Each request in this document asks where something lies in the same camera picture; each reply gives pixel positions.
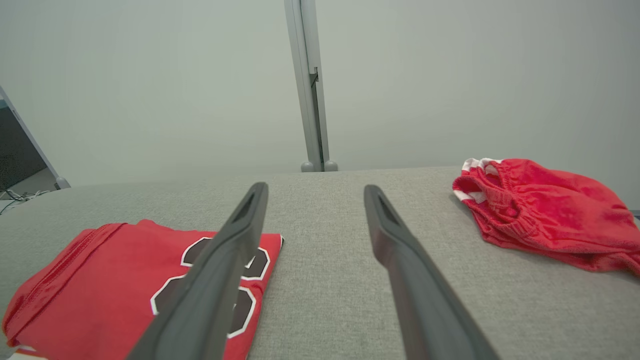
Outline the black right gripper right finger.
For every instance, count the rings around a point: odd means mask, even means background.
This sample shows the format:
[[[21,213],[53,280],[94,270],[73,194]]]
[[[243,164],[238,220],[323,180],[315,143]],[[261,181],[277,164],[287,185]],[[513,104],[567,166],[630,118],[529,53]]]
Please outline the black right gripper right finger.
[[[500,360],[379,186],[363,191],[375,259],[390,279],[407,360]]]

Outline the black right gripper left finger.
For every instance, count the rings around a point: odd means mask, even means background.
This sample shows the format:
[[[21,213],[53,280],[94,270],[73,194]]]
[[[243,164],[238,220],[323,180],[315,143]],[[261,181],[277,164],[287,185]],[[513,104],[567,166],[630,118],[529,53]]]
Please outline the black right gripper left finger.
[[[265,182],[249,188],[126,360],[223,360],[227,340],[247,330],[258,305],[241,282],[262,281],[269,270],[260,245],[268,196]]]

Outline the red white jersey shirt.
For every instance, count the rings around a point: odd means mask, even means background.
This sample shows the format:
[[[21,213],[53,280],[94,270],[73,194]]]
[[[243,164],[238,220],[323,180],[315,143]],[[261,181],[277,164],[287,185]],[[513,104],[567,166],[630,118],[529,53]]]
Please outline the red white jersey shirt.
[[[11,299],[7,360],[124,360],[214,236],[150,219],[83,230]]]

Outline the red shorts with white stripes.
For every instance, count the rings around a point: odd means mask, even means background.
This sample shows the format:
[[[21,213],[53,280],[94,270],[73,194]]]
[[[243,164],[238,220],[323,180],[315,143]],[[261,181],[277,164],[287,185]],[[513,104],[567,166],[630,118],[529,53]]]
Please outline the red shorts with white stripes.
[[[470,158],[452,190],[487,243],[640,278],[640,228],[601,182],[529,159]]]

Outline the dark partition panel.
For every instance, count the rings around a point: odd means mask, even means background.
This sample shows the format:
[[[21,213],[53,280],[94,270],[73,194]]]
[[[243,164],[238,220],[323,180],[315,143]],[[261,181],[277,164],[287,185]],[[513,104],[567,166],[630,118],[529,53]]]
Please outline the dark partition panel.
[[[0,193],[47,168],[9,107],[0,108]]]

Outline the grey slanted partition frame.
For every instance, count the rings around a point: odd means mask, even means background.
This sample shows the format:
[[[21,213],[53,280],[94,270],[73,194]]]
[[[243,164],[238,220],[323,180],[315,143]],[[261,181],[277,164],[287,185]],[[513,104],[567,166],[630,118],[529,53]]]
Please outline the grey slanted partition frame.
[[[66,178],[60,176],[57,173],[57,171],[55,170],[54,166],[51,164],[50,160],[48,159],[48,157],[45,155],[44,151],[42,150],[41,146],[36,141],[34,135],[30,132],[28,126],[25,123],[25,121],[23,121],[22,116],[19,114],[19,112],[16,109],[14,103],[12,102],[10,97],[8,96],[7,92],[3,89],[2,85],[0,85],[0,96],[2,96],[2,98],[5,101],[7,107],[9,107],[9,109],[12,111],[14,117],[18,121],[18,123],[19,123],[20,127],[22,128],[23,132],[25,132],[26,136],[30,140],[30,143],[32,143],[32,145],[34,146],[35,150],[38,152],[39,157],[41,157],[41,159],[46,164],[48,170],[55,177],[55,184],[58,186],[58,189],[59,190],[61,190],[61,189],[70,189],[71,188],[70,183],[68,182],[68,180]]]

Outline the grey vertical partition post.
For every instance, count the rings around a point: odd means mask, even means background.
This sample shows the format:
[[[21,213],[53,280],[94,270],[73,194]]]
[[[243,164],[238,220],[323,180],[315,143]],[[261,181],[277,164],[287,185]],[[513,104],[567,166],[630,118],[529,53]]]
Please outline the grey vertical partition post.
[[[283,0],[307,160],[324,172],[331,160],[315,0]]]

